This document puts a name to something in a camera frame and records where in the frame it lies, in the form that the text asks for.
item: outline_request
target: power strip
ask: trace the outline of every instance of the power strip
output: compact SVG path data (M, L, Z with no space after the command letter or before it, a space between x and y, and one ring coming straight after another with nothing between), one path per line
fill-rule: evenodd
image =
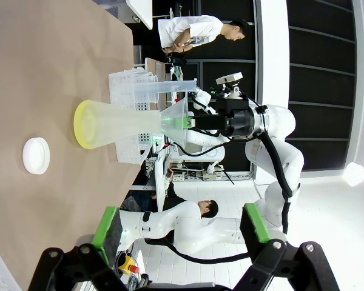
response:
M183 182L184 181L184 174L174 174L172 177L173 182Z

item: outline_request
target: wire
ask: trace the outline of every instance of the wire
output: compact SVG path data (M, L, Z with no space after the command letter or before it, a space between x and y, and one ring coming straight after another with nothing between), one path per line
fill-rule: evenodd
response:
M255 179L254 179L254 184L255 184L255 186L269 186L269 185L271 185L271 184L256 184Z
M241 179L241 180L236 180L236 181L249 181L251 179L253 179L253 176L254 176L254 171L252 170L252 173L250 173L246 179ZM208 180L202 180L204 182L223 182L223 181L227 181L227 180L212 180L212 181L208 181Z
M232 141L233 142L249 142L249 141L253 141L254 139L257 139L256 137L253 137L253 138L245 138L245 139L235 139L235 138L232 138Z
M194 258L193 256L188 256L188 255L185 255L183 253L180 253L179 251L177 251L177 249L166 238L163 238L162 242L164 243L164 245L166 247L171 249L178 256L180 256L180 257L182 257L182 258L184 258L184 259L186 259L186 260L188 260L190 262L193 262L193 263L211 265L211 264L229 263L229 262L238 261L239 259L249 258L248 253L239 253L238 255L226 256L224 258L198 259L198 258Z
M209 135L209 136L214 136L215 138L219 137L220 133L217 132L217 133L210 133L210 132L205 132L204 130L200 130L200 129L191 129L195 132L199 132L199 133L202 133L203 135Z
M132 253L132 251L133 251L133 245L134 245L135 243L133 242L132 243L132 247L131 247L131 250L129 251L129 253Z
M187 151L185 151L185 150L182 148L182 146L180 146L180 145L179 145L179 144L177 144L176 142L174 142L174 144L176 144L177 146L179 146L179 147L180 147L180 149L181 149L181 151L182 151L185 155L187 155L187 156L203 156L203 155L205 155L206 153L209 153L210 151L212 151L212 150L214 150L214 149L217 149L217 148L219 148L219 147L222 147L222 146L226 146L226 145L228 145L230 142L231 142L231 141L229 141L229 142L224 142L223 144L218 144L218 145L216 145L216 146L214 146L214 147L211 147L209 150L206 150L205 152L197 153L197 154L188 153Z
M288 231L288 213L290 209L290 202L288 202L288 199L292 197L292 190L287 183L285 173L283 171L283 167L281 166L280 157L278 154L277 149L275 148L274 143L272 142L271 138L268 136L267 132L263 132L260 135L257 136L258 139L262 141L262 143L265 145L266 150L271 157L272 165L274 166L275 175L277 177L278 183L282 189L282 196L285 199L285 203L283 205L283 209L281 212L281 224L283 226L283 233L287 234Z
M232 184L234 185L235 183L232 181L231 176L229 176L228 173L225 172L225 170L223 170L223 172L224 172L225 176L227 176L227 178L230 180L230 182L232 182Z
M158 155L162 150L164 150L165 148L169 147L170 144L168 144L167 146L163 147L162 149L159 150L159 152L155 153L156 155Z

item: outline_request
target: dark pants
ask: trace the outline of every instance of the dark pants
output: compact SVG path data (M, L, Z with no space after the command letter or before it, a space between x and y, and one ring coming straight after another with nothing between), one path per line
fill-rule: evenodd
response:
M132 30L133 44L142 46L144 58L152 58L164 62L165 54L162 52L158 32L158 20L153 20L153 28L149 30L144 24L126 24Z
M130 190L120 209L133 212L156 212L157 201L152 199L154 191Z

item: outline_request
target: light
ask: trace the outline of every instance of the light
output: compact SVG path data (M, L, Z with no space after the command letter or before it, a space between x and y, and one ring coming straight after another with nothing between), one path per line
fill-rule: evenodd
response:
M350 162L346 166L342 178L349 186L354 187L364 181L364 168L355 162Z

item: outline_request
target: white lid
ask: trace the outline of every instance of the white lid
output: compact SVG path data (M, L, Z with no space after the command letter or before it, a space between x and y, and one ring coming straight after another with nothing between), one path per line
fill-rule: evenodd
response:
M50 149L44 138L31 138L25 143L23 164L31 174L46 172L50 164Z

